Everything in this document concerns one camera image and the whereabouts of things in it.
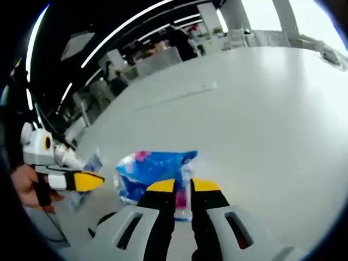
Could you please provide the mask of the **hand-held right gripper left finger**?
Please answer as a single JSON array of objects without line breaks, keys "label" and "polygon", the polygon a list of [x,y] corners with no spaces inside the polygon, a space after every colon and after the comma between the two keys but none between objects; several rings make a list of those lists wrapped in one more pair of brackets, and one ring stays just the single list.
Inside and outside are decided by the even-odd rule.
[{"label": "hand-held right gripper left finger", "polygon": [[174,229],[175,180],[151,184],[137,205],[102,217],[90,260],[165,260]]}]

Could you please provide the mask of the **person's left hand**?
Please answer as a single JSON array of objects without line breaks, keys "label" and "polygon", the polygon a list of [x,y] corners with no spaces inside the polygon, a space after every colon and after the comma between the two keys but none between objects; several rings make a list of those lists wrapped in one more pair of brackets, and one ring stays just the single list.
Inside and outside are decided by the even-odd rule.
[{"label": "person's left hand", "polygon": [[34,183],[38,182],[38,175],[34,169],[24,164],[19,166],[12,174],[11,180],[18,197],[24,207],[45,210],[54,213],[52,205],[42,207],[34,190]]}]

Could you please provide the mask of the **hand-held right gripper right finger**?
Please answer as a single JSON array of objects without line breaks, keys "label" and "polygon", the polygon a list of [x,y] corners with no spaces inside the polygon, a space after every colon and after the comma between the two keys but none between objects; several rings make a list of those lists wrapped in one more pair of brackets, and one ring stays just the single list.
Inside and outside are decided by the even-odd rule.
[{"label": "hand-held right gripper right finger", "polygon": [[193,260],[273,260],[280,243],[259,222],[228,203],[213,181],[191,180]]}]

